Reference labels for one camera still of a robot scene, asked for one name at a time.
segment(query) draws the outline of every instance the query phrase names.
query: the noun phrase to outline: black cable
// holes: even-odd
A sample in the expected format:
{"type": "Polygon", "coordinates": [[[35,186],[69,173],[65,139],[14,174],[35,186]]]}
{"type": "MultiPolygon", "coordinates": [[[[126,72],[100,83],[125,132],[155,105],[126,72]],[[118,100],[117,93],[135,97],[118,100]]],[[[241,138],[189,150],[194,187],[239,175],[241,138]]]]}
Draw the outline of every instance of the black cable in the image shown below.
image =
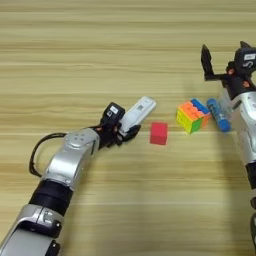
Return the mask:
{"type": "Polygon", "coordinates": [[[35,163],[34,163],[34,158],[35,158],[35,154],[36,154],[38,147],[46,140],[51,140],[51,139],[55,139],[55,138],[63,138],[65,136],[66,136],[66,133],[63,133],[63,132],[51,133],[51,134],[46,135],[45,137],[43,137],[41,140],[39,140],[37,142],[37,144],[35,145],[35,147],[32,151],[32,154],[31,154],[31,157],[29,160],[29,172],[31,174],[38,176],[38,177],[42,177],[42,175],[36,170],[35,163]]]}

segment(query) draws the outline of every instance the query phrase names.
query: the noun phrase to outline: colorful cube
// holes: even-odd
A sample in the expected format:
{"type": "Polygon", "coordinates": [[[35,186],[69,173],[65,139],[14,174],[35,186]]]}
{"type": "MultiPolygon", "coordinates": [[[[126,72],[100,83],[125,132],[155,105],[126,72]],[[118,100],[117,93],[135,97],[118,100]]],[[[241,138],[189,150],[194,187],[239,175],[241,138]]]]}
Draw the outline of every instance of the colorful cube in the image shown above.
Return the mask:
{"type": "Polygon", "coordinates": [[[202,127],[206,126],[208,124],[209,119],[211,118],[211,113],[207,107],[205,107],[199,100],[197,99],[192,99],[191,103],[193,104],[194,107],[196,107],[199,111],[203,112],[204,118],[203,118],[203,123],[202,127]]]}
{"type": "Polygon", "coordinates": [[[154,122],[151,124],[150,143],[157,145],[166,145],[168,135],[167,123],[154,122]]]}
{"type": "Polygon", "coordinates": [[[197,99],[185,102],[177,111],[177,122],[189,134],[204,127],[210,118],[209,110],[197,99]]]}

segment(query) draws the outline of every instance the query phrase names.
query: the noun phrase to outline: rubik's cube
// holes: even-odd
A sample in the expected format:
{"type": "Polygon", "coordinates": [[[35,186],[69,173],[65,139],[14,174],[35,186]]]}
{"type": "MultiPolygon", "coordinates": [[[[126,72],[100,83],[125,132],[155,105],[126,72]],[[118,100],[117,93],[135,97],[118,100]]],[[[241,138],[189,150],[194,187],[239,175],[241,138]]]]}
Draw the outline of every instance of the rubik's cube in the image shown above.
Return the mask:
{"type": "Polygon", "coordinates": [[[210,111],[197,99],[183,103],[177,111],[177,122],[189,134],[206,126],[210,117],[210,111]]]}

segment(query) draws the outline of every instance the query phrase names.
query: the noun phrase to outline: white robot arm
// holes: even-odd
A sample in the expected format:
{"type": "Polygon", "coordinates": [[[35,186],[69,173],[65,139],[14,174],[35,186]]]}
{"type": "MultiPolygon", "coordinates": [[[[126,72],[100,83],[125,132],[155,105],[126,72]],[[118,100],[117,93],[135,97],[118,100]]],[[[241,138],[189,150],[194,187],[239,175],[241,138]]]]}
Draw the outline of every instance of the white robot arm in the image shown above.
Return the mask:
{"type": "Polygon", "coordinates": [[[32,168],[33,174],[41,176],[40,183],[0,245],[0,256],[60,255],[57,239],[86,164],[99,149],[134,138],[155,105],[154,100],[143,97],[125,114],[111,103],[100,125],[56,136],[65,135],[63,145],[42,176],[32,168]]]}
{"type": "MultiPolygon", "coordinates": [[[[256,48],[240,42],[234,61],[228,63],[225,74],[214,74],[211,54],[205,45],[201,62],[205,80],[221,80],[229,95],[231,123],[237,132],[240,156],[253,192],[251,205],[256,209],[256,87],[251,80],[252,73],[256,71],[256,48]]],[[[251,218],[251,234],[256,248],[256,214],[251,218]]]]}

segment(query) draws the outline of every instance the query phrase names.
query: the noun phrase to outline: red cube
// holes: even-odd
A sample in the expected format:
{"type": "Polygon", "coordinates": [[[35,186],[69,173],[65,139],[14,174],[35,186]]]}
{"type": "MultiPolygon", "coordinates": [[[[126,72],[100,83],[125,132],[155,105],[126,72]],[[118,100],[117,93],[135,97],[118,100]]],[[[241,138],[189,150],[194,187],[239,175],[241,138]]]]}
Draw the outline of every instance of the red cube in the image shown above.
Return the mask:
{"type": "Polygon", "coordinates": [[[150,130],[150,143],[157,145],[166,145],[168,134],[168,125],[167,123],[157,123],[154,122],[151,124],[150,130]]]}

